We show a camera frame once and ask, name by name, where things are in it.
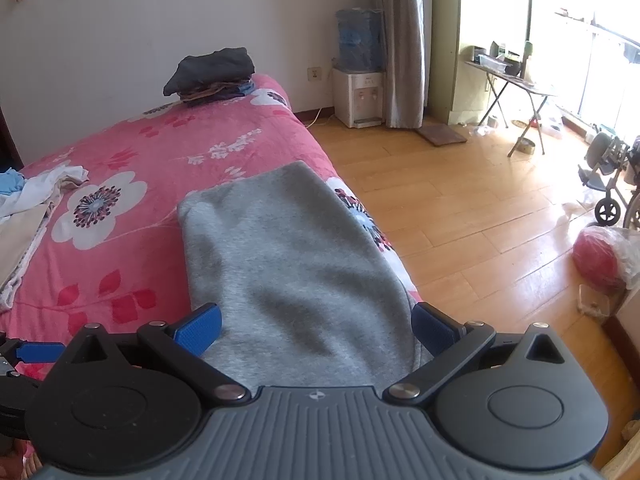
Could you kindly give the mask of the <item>light blue garment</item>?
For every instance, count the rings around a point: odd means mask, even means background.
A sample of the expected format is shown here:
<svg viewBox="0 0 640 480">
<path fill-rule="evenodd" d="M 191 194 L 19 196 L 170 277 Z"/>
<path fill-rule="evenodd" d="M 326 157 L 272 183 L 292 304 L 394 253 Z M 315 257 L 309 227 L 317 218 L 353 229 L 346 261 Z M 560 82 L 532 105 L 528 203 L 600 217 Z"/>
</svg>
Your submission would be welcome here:
<svg viewBox="0 0 640 480">
<path fill-rule="evenodd" d="M 25 177 L 17 170 L 9 168 L 0 174 L 0 194 L 9 196 L 19 193 L 26 183 Z"/>
</svg>

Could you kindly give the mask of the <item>black folded garment on stack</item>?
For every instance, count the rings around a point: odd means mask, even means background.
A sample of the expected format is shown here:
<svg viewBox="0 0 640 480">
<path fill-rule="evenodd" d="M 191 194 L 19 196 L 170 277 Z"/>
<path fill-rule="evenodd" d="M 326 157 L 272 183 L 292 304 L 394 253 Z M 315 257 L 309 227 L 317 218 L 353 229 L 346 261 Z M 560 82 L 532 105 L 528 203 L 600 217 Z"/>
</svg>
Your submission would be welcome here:
<svg viewBox="0 0 640 480">
<path fill-rule="evenodd" d="M 247 48 L 223 48 L 209 54 L 183 58 L 163 88 L 164 96 L 208 87 L 211 84 L 241 81 L 255 73 Z"/>
</svg>

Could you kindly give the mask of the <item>beige curtain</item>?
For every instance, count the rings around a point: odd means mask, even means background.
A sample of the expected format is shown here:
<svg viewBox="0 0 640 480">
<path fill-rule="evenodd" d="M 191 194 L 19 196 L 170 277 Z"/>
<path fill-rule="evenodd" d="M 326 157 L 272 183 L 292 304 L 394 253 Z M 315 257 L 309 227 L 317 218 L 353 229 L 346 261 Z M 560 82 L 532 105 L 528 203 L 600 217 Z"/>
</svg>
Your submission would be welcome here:
<svg viewBox="0 0 640 480">
<path fill-rule="evenodd" d="M 431 59 L 432 0 L 376 0 L 385 46 L 385 120 L 394 129 L 422 126 Z"/>
</svg>

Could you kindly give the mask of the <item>wheelchair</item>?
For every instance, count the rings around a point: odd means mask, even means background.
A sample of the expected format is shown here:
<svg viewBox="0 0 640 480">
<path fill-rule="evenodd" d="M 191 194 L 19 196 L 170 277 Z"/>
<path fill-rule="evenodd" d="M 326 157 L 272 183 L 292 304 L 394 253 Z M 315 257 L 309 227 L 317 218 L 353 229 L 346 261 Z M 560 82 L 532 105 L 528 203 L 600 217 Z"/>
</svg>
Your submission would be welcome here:
<svg viewBox="0 0 640 480">
<path fill-rule="evenodd" d="M 597 226 L 639 229 L 639 138 L 627 144 L 604 129 L 592 139 L 585 156 L 588 168 L 578 168 L 582 185 L 603 194 L 593 208 Z"/>
</svg>

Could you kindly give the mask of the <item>wall socket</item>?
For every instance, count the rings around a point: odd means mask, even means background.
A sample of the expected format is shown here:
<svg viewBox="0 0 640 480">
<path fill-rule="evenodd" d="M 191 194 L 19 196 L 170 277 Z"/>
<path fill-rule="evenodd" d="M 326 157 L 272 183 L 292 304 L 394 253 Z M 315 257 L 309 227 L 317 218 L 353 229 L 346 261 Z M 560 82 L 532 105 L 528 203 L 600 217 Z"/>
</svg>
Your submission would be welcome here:
<svg viewBox="0 0 640 480">
<path fill-rule="evenodd" d="M 310 82 L 322 81 L 323 70 L 321 66 L 312 66 L 307 68 L 307 79 Z"/>
</svg>

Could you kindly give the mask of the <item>blue water bottle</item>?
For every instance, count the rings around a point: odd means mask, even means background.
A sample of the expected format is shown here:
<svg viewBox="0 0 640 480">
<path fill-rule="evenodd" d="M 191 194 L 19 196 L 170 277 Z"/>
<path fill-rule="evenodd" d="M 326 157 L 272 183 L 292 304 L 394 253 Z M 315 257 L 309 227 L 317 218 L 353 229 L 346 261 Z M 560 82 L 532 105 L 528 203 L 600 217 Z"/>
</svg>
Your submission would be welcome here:
<svg viewBox="0 0 640 480">
<path fill-rule="evenodd" d="M 342 9 L 336 12 L 338 57 L 335 66 L 345 73 L 378 73 L 385 67 L 383 12 L 378 9 Z"/>
</svg>

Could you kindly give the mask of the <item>pink bag on floor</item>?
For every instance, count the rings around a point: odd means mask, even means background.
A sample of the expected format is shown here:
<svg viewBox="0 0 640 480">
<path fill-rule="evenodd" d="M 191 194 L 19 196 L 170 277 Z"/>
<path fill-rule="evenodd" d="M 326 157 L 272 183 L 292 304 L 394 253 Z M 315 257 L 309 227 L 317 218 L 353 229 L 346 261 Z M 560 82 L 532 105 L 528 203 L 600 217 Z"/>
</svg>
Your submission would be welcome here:
<svg viewBox="0 0 640 480">
<path fill-rule="evenodd" d="M 576 270 L 593 288 L 612 292 L 639 285 L 639 232 L 586 226 L 572 249 Z"/>
</svg>

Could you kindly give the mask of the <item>white water dispenser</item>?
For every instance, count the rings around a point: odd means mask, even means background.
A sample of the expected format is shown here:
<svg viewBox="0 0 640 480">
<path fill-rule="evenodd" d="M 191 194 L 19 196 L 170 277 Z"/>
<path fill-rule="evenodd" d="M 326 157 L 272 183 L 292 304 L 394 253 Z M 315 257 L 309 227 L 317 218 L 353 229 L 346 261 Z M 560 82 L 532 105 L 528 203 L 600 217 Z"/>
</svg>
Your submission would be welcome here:
<svg viewBox="0 0 640 480">
<path fill-rule="evenodd" d="M 382 126 L 384 74 L 332 70 L 334 115 L 347 128 Z"/>
</svg>

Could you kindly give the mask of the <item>metal pet bowl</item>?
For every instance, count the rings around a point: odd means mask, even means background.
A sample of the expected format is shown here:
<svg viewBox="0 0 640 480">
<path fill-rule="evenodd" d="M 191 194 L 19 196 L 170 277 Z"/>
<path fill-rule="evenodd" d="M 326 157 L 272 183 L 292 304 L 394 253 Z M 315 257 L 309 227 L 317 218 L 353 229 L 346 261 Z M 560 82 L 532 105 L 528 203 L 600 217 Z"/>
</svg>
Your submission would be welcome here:
<svg viewBox="0 0 640 480">
<path fill-rule="evenodd" d="M 521 138 L 518 140 L 518 144 L 516 144 L 515 149 L 526 155 L 533 155 L 536 151 L 536 143 L 527 138 Z"/>
</svg>

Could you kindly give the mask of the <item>pink floral blanket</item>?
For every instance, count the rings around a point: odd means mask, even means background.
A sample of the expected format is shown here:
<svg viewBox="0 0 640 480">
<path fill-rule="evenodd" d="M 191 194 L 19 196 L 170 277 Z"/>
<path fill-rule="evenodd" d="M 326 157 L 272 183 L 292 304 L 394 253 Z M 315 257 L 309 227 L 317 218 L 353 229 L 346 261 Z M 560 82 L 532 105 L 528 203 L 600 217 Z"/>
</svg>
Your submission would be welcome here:
<svg viewBox="0 0 640 480">
<path fill-rule="evenodd" d="M 31 177 L 60 165 L 89 175 L 63 193 L 23 275 L 2 288 L 2 330 L 66 342 L 89 323 L 128 333 L 191 313 L 199 307 L 190 298 L 180 203 L 293 162 L 326 182 L 371 232 L 416 304 L 392 244 L 295 117 L 280 84 L 259 76 L 244 98 L 166 105 L 29 165 Z"/>
</svg>

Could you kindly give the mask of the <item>grey sweatpants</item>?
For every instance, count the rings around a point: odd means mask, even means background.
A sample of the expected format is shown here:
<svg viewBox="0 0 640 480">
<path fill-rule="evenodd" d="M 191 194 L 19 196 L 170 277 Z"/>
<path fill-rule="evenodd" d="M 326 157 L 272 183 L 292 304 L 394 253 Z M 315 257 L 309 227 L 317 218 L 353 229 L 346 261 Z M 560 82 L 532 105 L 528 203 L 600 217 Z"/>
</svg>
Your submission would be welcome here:
<svg viewBox="0 0 640 480">
<path fill-rule="evenodd" d="M 430 359 L 406 281 L 302 162 L 193 193 L 178 218 L 191 302 L 222 315 L 203 358 L 250 390 L 384 389 Z"/>
</svg>

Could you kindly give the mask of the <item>olive cabinet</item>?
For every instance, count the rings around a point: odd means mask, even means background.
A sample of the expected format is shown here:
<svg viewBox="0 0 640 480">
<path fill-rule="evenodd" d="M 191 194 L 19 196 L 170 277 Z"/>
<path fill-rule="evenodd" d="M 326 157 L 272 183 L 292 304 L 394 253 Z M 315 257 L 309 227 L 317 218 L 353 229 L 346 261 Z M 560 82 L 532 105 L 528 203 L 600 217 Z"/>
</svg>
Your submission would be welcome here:
<svg viewBox="0 0 640 480">
<path fill-rule="evenodd" d="M 462 121 L 456 107 L 463 0 L 432 0 L 431 62 L 427 110 L 440 122 Z"/>
</svg>

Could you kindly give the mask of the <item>brown folded clothes in stack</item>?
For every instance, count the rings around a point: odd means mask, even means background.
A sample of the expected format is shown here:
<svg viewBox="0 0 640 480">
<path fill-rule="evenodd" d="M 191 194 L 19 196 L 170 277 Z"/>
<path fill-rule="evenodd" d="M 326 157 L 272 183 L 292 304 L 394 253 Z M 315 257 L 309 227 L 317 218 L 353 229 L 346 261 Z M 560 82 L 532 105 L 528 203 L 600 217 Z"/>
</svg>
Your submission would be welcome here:
<svg viewBox="0 0 640 480">
<path fill-rule="evenodd" d="M 208 87 L 203 87 L 187 92 L 179 92 L 180 101 L 186 106 L 194 107 L 211 102 L 228 101 L 244 98 L 255 90 L 254 80 L 248 78 L 239 81 L 214 82 Z"/>
</svg>

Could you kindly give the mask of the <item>brown floor mat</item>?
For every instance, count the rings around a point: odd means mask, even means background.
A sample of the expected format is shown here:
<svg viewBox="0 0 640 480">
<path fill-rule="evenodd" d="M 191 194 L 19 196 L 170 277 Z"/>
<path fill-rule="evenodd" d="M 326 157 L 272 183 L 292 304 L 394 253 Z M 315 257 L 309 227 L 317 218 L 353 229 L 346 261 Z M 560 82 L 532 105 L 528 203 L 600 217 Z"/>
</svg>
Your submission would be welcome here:
<svg viewBox="0 0 640 480">
<path fill-rule="evenodd" d="M 416 128 L 416 133 L 420 134 L 423 139 L 430 142 L 435 148 L 468 142 L 465 136 L 445 124 L 426 124 Z"/>
</svg>

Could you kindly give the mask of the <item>white garment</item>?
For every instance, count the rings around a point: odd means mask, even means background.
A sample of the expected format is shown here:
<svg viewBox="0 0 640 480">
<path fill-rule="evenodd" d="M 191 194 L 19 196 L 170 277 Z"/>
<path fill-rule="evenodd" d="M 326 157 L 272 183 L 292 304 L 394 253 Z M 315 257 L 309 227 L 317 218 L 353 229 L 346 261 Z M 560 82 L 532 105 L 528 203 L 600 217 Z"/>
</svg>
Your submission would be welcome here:
<svg viewBox="0 0 640 480">
<path fill-rule="evenodd" d="M 21 191 L 1 196 L 1 218 L 47 203 L 64 185 L 82 185 L 89 171 L 83 166 L 60 165 L 26 180 Z"/>
</svg>

